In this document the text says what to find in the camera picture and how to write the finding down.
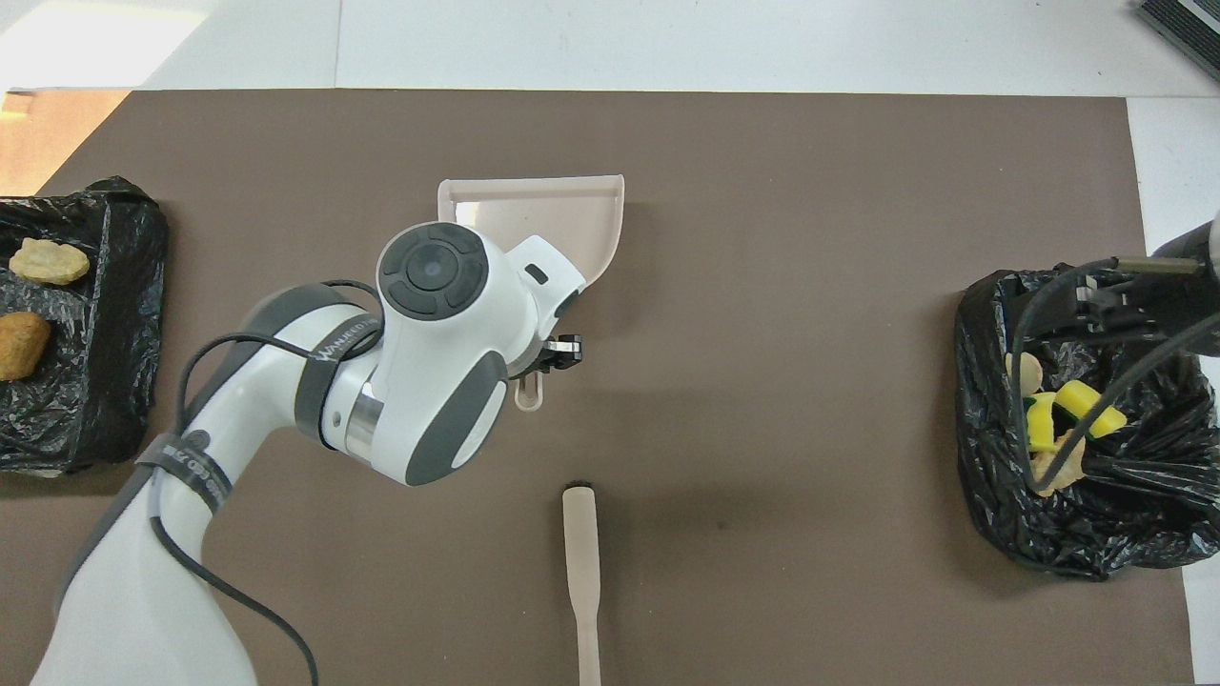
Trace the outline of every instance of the brown surface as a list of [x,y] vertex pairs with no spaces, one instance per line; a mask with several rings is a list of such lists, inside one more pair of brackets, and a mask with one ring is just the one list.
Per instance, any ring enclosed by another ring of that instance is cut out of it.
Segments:
[[[207,561],[310,638],[325,682],[575,684],[572,478],[598,492],[608,685],[1191,680],[1176,571],[1019,569],[954,469],[958,292],[1142,248],[1121,100],[138,93],[45,190],[122,173],[163,201],[165,399],[264,294],[371,277],[442,178],[615,172],[619,255],[564,326],[587,361],[542,411],[506,410],[418,489],[283,432],[220,514]],[[5,684],[104,507],[0,502]],[[304,680],[229,614],[265,684]]]

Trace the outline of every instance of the black control button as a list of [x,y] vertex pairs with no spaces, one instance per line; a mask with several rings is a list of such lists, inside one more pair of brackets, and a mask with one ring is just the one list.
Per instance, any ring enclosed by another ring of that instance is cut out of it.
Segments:
[[483,284],[483,262],[481,260],[462,260],[461,275],[448,289],[445,289],[445,301],[450,308],[462,309],[475,299],[479,287]]
[[395,281],[389,287],[389,297],[403,309],[421,315],[432,315],[437,311],[437,299],[427,293],[411,289],[406,283]]
[[473,253],[483,247],[483,242],[479,240],[473,231],[455,223],[437,222],[428,227],[428,237],[444,240],[456,248],[462,255]]
[[440,291],[458,277],[458,256],[439,243],[425,243],[406,256],[406,278],[416,288]]
[[406,254],[423,239],[422,231],[409,231],[400,236],[382,258],[382,273],[389,276],[403,271]]
[[550,281],[550,277],[547,276],[547,272],[542,271],[542,267],[534,264],[526,265],[526,273],[534,277],[534,281],[538,282],[538,286],[542,286],[548,281]]

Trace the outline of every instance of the black trash bag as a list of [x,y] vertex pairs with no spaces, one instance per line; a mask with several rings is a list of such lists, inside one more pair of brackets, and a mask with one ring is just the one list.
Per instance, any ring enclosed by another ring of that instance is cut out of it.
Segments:
[[[1087,439],[1086,478],[1049,498],[1026,487],[1028,453],[1017,446],[1004,371],[1004,308],[1008,294],[1037,289],[1065,269],[996,272],[958,305],[958,474],[975,527],[1022,565],[1093,581],[1126,565],[1211,557],[1220,549],[1220,431],[1193,354],[1168,360],[1115,403],[1128,424]],[[1104,392],[1153,347],[1031,343],[1027,352],[1042,363],[1043,388],[1078,378]]]
[[[66,287],[12,273],[23,238],[81,249],[89,273]],[[0,382],[0,470],[54,476],[131,459],[148,428],[161,350],[168,227],[121,177],[62,198],[0,199],[0,315],[51,325],[34,375]]]

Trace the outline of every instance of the dustpan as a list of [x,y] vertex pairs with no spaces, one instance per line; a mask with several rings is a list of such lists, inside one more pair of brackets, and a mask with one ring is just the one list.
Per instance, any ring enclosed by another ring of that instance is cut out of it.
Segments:
[[[437,189],[437,218],[468,226],[508,253],[539,236],[571,261],[592,284],[614,258],[622,229],[623,178],[447,179]],[[517,380],[517,408],[542,406],[542,377]]]

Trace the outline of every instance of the sponge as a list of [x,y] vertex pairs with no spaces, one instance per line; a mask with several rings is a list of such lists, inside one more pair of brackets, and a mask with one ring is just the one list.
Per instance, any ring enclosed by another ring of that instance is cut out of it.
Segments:
[[[1078,421],[1080,417],[1088,414],[1088,410],[1093,409],[1093,405],[1096,405],[1100,398],[1102,394],[1083,381],[1072,380],[1064,383],[1063,388],[1055,393],[1055,404],[1066,410],[1068,414]],[[1100,438],[1114,433],[1126,425],[1126,415],[1114,409],[1111,405],[1105,408],[1105,411],[1097,417],[1093,426],[1088,427],[1088,435],[1093,438]]]
[[1027,400],[1033,400],[1025,410],[1026,436],[1030,438],[1031,453],[1044,453],[1055,449],[1055,420],[1052,410],[1055,408],[1054,393],[1035,393]]

